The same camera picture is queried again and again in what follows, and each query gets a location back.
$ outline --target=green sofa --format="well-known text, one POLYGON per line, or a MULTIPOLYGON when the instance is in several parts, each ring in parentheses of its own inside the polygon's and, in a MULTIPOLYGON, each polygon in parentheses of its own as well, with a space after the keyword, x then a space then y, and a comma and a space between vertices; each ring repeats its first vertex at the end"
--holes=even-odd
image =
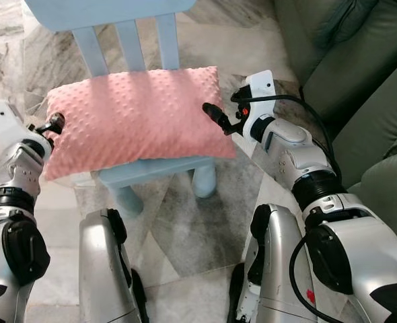
POLYGON ((274 0, 342 183, 397 235, 397 0, 274 0))
POLYGON ((274 0, 305 101, 333 134, 397 68, 397 0, 274 0))
POLYGON ((397 235, 397 69, 333 141, 342 183, 397 235))

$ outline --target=pillow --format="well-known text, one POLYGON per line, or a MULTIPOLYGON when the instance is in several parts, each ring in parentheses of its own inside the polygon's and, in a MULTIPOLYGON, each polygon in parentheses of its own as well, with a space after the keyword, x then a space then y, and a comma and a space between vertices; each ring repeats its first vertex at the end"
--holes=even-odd
POLYGON ((45 177, 138 159, 235 157, 204 102, 222 107, 216 67, 116 73, 52 89, 47 114, 62 113, 65 127, 53 137, 45 177))

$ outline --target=marble floor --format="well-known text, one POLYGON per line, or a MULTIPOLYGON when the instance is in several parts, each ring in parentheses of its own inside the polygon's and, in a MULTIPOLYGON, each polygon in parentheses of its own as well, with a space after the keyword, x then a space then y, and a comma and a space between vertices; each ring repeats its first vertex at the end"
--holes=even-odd
MULTIPOLYGON (((270 69, 278 94, 297 93, 297 80, 285 52, 270 0, 198 0, 176 16, 182 67, 217 65, 225 108, 245 76, 270 69)), ((160 68, 155 23, 138 21, 145 64, 160 68)), ((112 26, 96 28, 111 72, 125 70, 112 26)), ((48 90, 89 77, 70 32, 42 27, 21 0, 0 0, 0 98, 15 104, 27 122, 46 117, 48 90)), ((298 106, 278 102, 285 118, 320 133, 298 106)), ((145 208, 124 219, 130 261, 140 273, 151 322, 225 321, 231 270, 244 255, 249 222, 261 203, 289 207, 299 215, 291 193, 266 175, 266 155, 233 135, 238 156, 217 161, 218 188, 196 199, 191 174, 175 174, 134 186, 145 208)), ((78 322, 79 222, 90 211, 113 207, 98 182, 41 179, 36 219, 51 255, 46 275, 30 296, 26 322, 78 322)), ((347 299, 315 280, 318 307, 344 322, 359 322, 347 299)))

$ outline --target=chair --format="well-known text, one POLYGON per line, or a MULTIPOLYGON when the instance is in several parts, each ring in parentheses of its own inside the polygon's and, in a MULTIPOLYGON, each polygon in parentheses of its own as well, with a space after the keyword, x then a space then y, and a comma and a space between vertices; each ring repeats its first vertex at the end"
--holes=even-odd
MULTIPOLYGON (((26 0, 37 20, 53 32, 71 30, 93 77, 107 75, 108 68, 94 26, 114 24, 129 71, 144 71, 145 63, 136 19, 155 17, 163 69, 179 68, 175 13, 190 9, 196 0, 26 0)), ((140 159, 100 170, 98 178, 112 194, 124 216, 138 215, 142 200, 131 185, 167 174, 194 169, 192 187, 197 197, 211 196, 216 188, 212 157, 140 159)))

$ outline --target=white casing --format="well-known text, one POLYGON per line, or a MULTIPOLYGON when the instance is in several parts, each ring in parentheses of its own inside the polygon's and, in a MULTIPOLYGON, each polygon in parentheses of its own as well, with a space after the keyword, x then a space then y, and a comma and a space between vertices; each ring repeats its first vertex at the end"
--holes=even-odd
POLYGON ((29 131, 23 124, 20 113, 10 106, 5 100, 0 100, 0 143, 5 149, 23 140, 32 140, 40 144, 44 149, 43 160, 46 162, 52 152, 52 147, 46 138, 38 133, 29 131))
MULTIPOLYGON (((246 78, 245 82, 246 85, 250 86, 253 98, 276 95, 273 75, 269 70, 250 75, 246 78)), ((256 143, 257 140, 251 137, 252 125, 258 118, 273 116, 275 101, 251 102, 250 107, 250 115, 245 122, 243 136, 246 140, 256 143)))

